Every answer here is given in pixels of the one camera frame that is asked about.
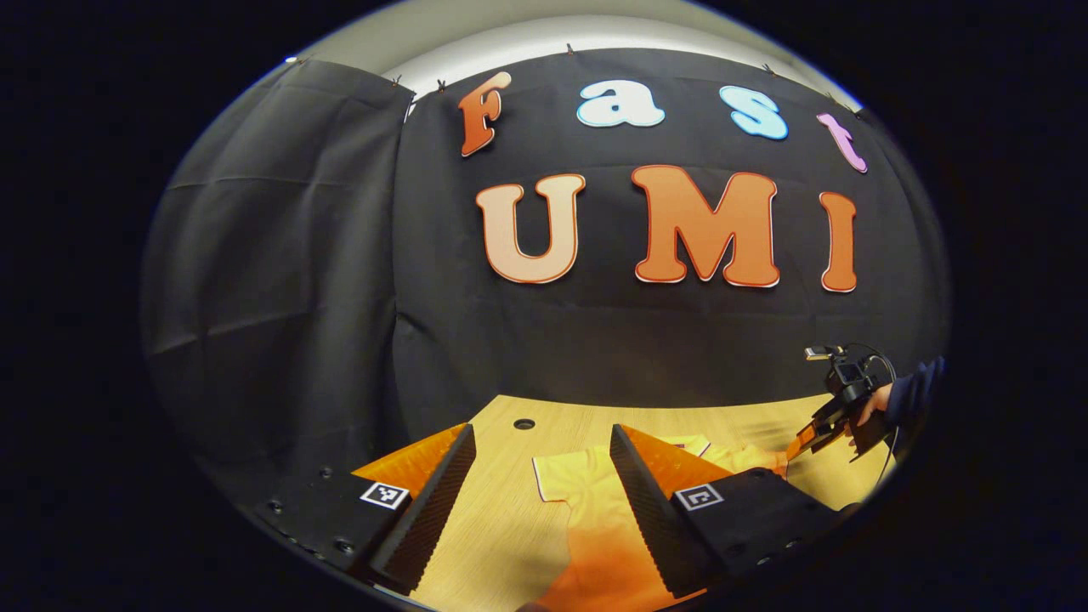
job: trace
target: orange shirt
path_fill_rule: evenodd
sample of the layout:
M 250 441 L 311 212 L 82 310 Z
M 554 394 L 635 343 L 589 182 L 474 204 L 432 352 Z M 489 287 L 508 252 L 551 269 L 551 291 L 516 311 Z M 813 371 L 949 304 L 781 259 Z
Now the orange shirt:
M 771 453 L 747 444 L 715 446 L 703 436 L 658 439 L 729 472 L 758 466 L 786 476 L 784 453 Z M 541 499 L 564 501 L 570 506 L 567 523 L 570 565 L 536 603 L 553 612 L 638 612 L 668 608 L 704 592 L 675 599 L 665 588 L 608 456 L 607 445 L 534 457 L 533 467 Z

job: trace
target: black clamp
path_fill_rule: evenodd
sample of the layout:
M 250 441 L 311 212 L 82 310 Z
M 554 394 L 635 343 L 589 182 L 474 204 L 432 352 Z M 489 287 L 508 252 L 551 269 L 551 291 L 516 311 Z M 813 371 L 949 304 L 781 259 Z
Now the black clamp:
M 467 425 L 413 497 L 329 466 L 284 478 L 252 512 L 316 559 L 400 595 L 419 586 L 475 460 Z
M 843 514 L 755 467 L 668 499 L 622 427 L 608 449 L 639 531 L 672 597 L 735 584 L 798 554 Z

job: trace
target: black curtain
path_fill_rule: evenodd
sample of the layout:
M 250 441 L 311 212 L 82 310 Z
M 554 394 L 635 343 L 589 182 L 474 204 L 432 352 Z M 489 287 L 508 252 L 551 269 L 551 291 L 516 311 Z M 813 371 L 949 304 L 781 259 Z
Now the black curtain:
M 499 71 L 511 76 L 494 140 L 462 158 L 460 100 Z M 586 85 L 646 85 L 662 123 L 591 127 L 576 111 Z M 782 140 L 749 135 L 719 88 L 761 91 L 789 125 Z M 868 163 L 855 171 L 816 117 L 830 113 Z M 683 168 L 716 206 L 729 178 L 775 181 L 771 289 L 733 286 L 721 268 L 708 282 L 651 284 L 643 164 Z M 578 257 L 547 284 L 499 277 L 484 252 L 477 194 L 520 184 L 518 242 L 548 245 L 535 183 L 579 173 Z M 821 286 L 828 219 L 821 192 L 851 198 L 857 287 Z M 724 262 L 731 258 L 727 250 Z M 561 53 L 495 68 L 418 100 L 397 155 L 393 223 L 398 412 L 413 438 L 469 419 L 496 393 L 560 402 L 700 406 L 770 402 L 824 392 L 811 344 L 865 342 L 913 369 L 943 351 L 951 311 L 944 247 L 925 189 L 879 127 L 827 96 L 735 62 L 651 49 Z
M 383 411 L 393 167 L 413 94 L 284 64 L 205 132 L 148 238 L 143 343 L 183 442 L 235 503 L 406 441 Z

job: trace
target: wall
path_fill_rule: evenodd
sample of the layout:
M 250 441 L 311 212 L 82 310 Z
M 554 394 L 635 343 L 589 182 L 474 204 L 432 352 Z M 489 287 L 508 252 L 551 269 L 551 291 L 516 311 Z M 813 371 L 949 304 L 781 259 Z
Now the wall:
M 358 20 L 299 52 L 381 74 L 422 96 L 490 69 L 586 49 L 642 47 L 768 64 L 851 110 L 862 105 L 814 66 L 728 17 L 681 0 L 409 0 Z

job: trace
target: person's arm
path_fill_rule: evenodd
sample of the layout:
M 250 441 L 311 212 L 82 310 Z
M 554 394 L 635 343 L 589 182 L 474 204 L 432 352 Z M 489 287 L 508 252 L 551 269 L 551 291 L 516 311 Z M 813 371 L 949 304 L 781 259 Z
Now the person's arm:
M 919 364 L 914 374 L 877 389 L 862 409 L 857 425 L 865 425 L 874 411 L 883 411 L 888 427 L 901 428 L 900 443 L 895 444 L 898 455 L 904 448 L 901 442 L 914 436 L 918 417 L 932 403 L 937 381 L 944 375 L 944 357 L 937 357 L 929 364 Z

